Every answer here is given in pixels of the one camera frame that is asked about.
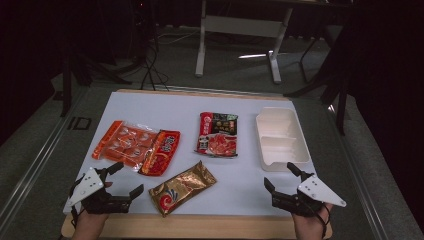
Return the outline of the red and black food packet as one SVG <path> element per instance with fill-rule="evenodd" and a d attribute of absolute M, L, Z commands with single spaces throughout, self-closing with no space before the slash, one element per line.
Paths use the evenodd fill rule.
<path fill-rule="evenodd" d="M 237 123 L 235 114 L 202 112 L 195 151 L 212 157 L 236 157 Z"/>

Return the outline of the gold foil packet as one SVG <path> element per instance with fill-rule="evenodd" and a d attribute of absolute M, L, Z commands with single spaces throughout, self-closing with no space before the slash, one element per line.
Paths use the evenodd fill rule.
<path fill-rule="evenodd" d="M 217 183 L 217 179 L 199 161 L 189 169 L 148 190 L 152 203 L 162 217 Z"/>

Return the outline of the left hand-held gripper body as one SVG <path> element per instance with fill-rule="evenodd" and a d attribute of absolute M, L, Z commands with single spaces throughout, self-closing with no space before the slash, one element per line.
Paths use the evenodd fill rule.
<path fill-rule="evenodd" d="M 129 196 L 113 196 L 106 191 L 106 177 L 101 169 L 90 168 L 71 187 L 67 206 L 73 210 L 80 204 L 90 214 L 127 213 Z"/>

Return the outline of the white divided plastic box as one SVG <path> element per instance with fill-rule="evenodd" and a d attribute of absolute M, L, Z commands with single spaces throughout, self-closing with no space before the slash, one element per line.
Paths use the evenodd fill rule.
<path fill-rule="evenodd" d="M 303 130 L 294 110 L 264 107 L 256 117 L 262 169 L 288 171 L 287 164 L 299 168 L 311 162 Z"/>

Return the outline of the orange clear snack packet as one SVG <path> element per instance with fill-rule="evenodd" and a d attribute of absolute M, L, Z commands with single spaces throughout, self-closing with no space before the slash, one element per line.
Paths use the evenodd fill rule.
<path fill-rule="evenodd" d="M 95 147 L 94 159 L 123 162 L 145 176 L 161 176 L 179 146 L 181 133 L 116 120 Z"/>

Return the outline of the white desk frame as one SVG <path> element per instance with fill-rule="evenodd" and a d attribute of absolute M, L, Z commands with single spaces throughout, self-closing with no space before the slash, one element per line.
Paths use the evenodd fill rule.
<path fill-rule="evenodd" d="M 282 21 L 255 20 L 208 15 L 207 1 L 208 0 L 201 0 L 200 42 L 196 61 L 195 76 L 202 77 L 204 73 L 206 53 L 205 38 L 207 32 L 238 34 L 275 39 L 274 48 L 269 50 L 265 56 L 268 59 L 273 82 L 275 84 L 281 84 L 282 79 L 279 70 L 278 55 L 289 25 L 289 21 L 291 19 L 293 9 L 288 8 L 285 11 Z"/>

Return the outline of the person's right hand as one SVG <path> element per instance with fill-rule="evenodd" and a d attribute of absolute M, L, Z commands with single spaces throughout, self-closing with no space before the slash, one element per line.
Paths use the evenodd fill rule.
<path fill-rule="evenodd" d="M 297 240 L 323 240 L 327 224 L 330 222 L 332 204 L 326 203 L 317 216 L 304 217 L 292 215 Z"/>

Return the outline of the metal floor rail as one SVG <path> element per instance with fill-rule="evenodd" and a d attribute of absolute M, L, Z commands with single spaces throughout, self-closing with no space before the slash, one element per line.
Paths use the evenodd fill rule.
<path fill-rule="evenodd" d="M 365 218 L 374 240 L 388 240 L 388 235 L 381 222 L 374 200 L 372 199 L 369 185 L 365 180 L 365 169 L 359 165 L 359 158 L 354 152 L 353 145 L 346 135 L 340 133 L 337 126 L 333 128 L 344 154 L 345 165 L 347 166 L 349 180 L 352 183 L 352 190 L 355 198 L 349 201 L 348 206 L 355 205 L 361 207 L 361 212 Z"/>
<path fill-rule="evenodd" d="M 0 237 L 13 222 L 88 90 L 81 87 L 73 93 L 64 115 L 61 101 L 48 100 L 0 147 Z"/>

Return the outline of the black tripod stand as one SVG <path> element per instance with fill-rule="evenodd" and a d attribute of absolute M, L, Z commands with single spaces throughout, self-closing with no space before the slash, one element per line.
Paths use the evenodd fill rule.
<path fill-rule="evenodd" d="M 72 77 L 75 77 L 80 85 L 89 86 L 93 81 L 90 70 L 99 73 L 107 80 L 119 84 L 130 84 L 130 81 L 118 77 L 113 71 L 88 56 L 74 50 L 63 50 L 62 90 L 60 91 L 61 95 L 58 96 L 58 99 L 62 101 L 61 117 L 66 116 L 72 106 Z"/>

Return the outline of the black metal stand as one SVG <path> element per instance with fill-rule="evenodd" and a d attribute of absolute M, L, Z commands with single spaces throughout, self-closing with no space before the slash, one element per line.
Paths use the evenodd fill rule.
<path fill-rule="evenodd" d="M 286 93 L 286 96 L 300 97 L 308 92 L 325 86 L 325 90 L 320 97 L 320 101 L 329 107 L 335 99 L 338 99 L 335 124 L 339 133 L 344 136 L 344 117 L 346 112 L 345 107 L 347 101 L 348 81 L 336 75 L 336 68 L 332 63 L 335 58 L 333 48 L 335 47 L 337 39 L 342 31 L 343 27 L 341 25 L 327 25 L 324 28 L 322 38 L 325 40 L 330 50 L 318 72 L 312 77 L 310 81 L 308 81 L 306 78 L 303 60 L 312 46 L 317 42 L 316 39 L 312 41 L 312 43 L 303 52 L 300 61 L 298 62 L 302 78 L 307 82 L 307 85 L 303 88 L 300 88 L 299 90 Z"/>

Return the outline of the white table mat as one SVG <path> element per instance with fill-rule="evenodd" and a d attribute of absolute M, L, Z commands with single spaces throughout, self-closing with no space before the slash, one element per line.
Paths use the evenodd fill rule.
<path fill-rule="evenodd" d="M 217 183 L 179 206 L 173 212 L 175 215 L 287 216 L 287 211 L 272 206 L 264 178 L 286 194 L 296 192 L 300 179 L 289 170 L 268 172 L 262 169 L 256 117 L 264 107 L 289 108 L 296 114 L 298 111 L 289 100 L 114 92 L 88 151 L 94 151 L 115 120 L 177 130 L 181 133 L 180 143 L 163 175 L 143 176 L 126 166 L 107 178 L 113 183 L 109 189 L 111 194 L 126 195 L 140 184 L 149 190 L 201 161 Z M 195 152 L 202 112 L 238 116 L 236 157 L 215 158 Z"/>

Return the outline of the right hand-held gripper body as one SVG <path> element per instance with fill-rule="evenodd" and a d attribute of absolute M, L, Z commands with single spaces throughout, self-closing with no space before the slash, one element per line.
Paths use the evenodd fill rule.
<path fill-rule="evenodd" d="M 271 185 L 271 202 L 275 208 L 304 216 L 315 216 L 326 203 L 346 207 L 347 202 L 313 173 L 295 173 L 300 184 L 294 194 L 286 194 Z"/>

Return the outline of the person's left hand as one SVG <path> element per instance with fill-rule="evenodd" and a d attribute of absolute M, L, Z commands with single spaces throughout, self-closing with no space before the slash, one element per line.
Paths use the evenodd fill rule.
<path fill-rule="evenodd" d="M 108 218 L 108 214 L 90 214 L 82 210 L 71 240 L 98 240 Z"/>

